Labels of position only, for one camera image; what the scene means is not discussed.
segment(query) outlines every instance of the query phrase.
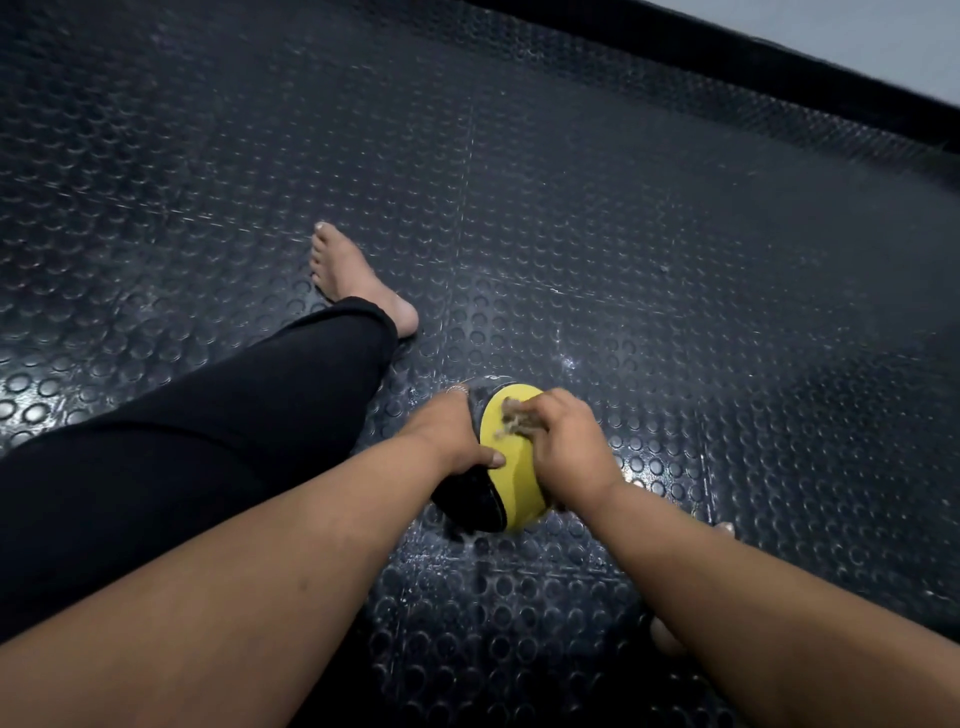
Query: yellow insole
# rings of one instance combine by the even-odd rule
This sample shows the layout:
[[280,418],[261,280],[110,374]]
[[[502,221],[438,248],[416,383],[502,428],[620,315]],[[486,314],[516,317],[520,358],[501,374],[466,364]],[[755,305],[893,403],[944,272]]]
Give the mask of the yellow insole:
[[519,530],[546,511],[546,502],[534,474],[534,450],[522,435],[495,437],[503,427],[503,401],[512,398],[526,401],[540,394],[530,384],[508,384],[496,392],[480,419],[480,444],[500,450],[507,458],[502,468],[489,471],[493,487],[503,501],[507,513],[507,530]]

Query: coin pattern rubber mat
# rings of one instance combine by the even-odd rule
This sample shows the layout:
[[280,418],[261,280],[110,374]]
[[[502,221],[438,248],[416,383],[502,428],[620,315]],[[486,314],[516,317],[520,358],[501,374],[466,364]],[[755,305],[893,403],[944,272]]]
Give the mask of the coin pattern rubber mat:
[[[0,69],[0,448],[324,305],[329,220],[422,321],[358,447],[563,386],[637,487],[957,634],[956,158],[452,0],[15,4]],[[738,723],[649,619],[574,515],[430,506],[298,722]]]

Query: white wall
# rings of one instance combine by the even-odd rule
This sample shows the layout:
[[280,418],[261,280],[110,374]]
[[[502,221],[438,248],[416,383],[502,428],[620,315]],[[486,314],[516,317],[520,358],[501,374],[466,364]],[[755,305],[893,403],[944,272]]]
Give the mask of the white wall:
[[960,0],[653,0],[960,106]]

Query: black leggings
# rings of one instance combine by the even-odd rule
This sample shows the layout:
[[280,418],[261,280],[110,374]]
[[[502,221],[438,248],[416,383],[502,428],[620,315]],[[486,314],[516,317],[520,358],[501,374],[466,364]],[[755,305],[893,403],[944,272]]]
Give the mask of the black leggings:
[[0,642],[346,460],[396,344],[344,299],[0,460]]

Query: skin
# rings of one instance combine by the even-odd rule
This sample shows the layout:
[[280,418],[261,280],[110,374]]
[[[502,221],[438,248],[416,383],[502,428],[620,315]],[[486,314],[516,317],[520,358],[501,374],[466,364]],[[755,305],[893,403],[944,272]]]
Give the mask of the skin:
[[[332,226],[317,226],[311,268],[329,298],[366,298],[401,336],[416,330],[413,306]],[[518,410],[542,425],[526,432],[540,483],[754,725],[956,724],[960,647],[624,482],[565,390]],[[0,646],[4,725],[285,725],[408,523],[477,464],[502,455],[477,443],[466,395],[436,396],[393,439]]]
[[955,725],[960,647],[623,480],[589,406],[525,402],[540,482],[758,726]]
[[434,488],[477,464],[503,456],[474,439],[466,395],[438,395],[396,437],[0,647],[4,724],[285,725]]

